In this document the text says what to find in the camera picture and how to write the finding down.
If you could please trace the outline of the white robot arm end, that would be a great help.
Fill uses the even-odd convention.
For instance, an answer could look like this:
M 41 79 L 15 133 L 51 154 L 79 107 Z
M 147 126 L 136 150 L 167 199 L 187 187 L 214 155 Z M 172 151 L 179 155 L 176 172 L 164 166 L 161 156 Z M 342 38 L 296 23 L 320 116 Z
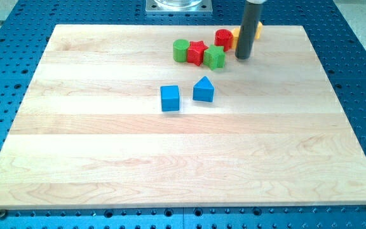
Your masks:
M 263 4 L 267 0 L 246 0 L 246 1 L 249 2 L 249 3 L 252 3 L 252 4 Z

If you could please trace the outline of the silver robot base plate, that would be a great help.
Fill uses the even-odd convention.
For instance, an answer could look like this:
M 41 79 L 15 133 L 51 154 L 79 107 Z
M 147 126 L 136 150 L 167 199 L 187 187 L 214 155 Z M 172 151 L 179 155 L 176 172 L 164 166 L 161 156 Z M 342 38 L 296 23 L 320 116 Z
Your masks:
M 211 15 L 212 0 L 145 0 L 146 15 Z

